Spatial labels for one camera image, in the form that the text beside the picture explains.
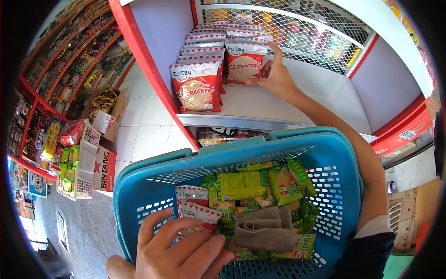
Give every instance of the blue shopping basket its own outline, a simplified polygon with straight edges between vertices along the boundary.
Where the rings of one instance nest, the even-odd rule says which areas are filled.
[[[201,148],[198,153],[186,148],[127,166],[116,179],[113,193],[116,235],[127,260],[136,262],[138,230],[145,216],[168,207],[178,216],[173,185],[198,185],[208,174],[255,163],[286,162],[289,154],[302,161],[318,192],[310,197],[320,208],[312,260],[232,262],[220,275],[231,279],[329,277],[347,245],[346,236],[356,228],[363,182],[350,142],[327,126],[271,132],[269,141],[252,137]],[[157,224],[155,233],[165,222]]]

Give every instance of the red star logo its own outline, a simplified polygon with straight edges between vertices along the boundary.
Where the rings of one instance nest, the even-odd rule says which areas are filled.
[[[101,163],[95,162],[95,173],[96,173],[96,172],[98,172],[98,173],[101,172],[101,171],[99,170],[100,166],[101,166]]]

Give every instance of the sleeve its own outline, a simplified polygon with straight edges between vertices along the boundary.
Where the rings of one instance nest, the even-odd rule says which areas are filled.
[[[347,240],[347,247],[334,265],[336,273],[331,278],[383,278],[395,241],[389,216],[367,221],[356,235],[349,234]]]

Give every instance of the hand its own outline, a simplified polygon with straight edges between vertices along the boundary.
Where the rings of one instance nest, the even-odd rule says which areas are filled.
[[[201,226],[202,219],[171,219],[154,235],[153,228],[169,218],[171,208],[148,215],[141,224],[136,253],[136,279],[202,278],[214,279],[224,265],[234,259],[234,254],[220,254],[225,242],[223,235],[191,234],[172,247],[178,231]]]
[[[294,83],[288,69],[282,64],[282,50],[273,44],[267,43],[274,50],[274,60],[266,62],[259,79],[248,79],[246,85],[258,85],[271,91],[274,95],[290,102],[296,94],[303,94]]]

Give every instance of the tile floor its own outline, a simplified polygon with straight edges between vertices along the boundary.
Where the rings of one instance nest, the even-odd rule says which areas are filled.
[[[119,87],[130,99],[116,138],[115,177],[132,162],[192,145],[175,124],[144,76],[138,62]]]

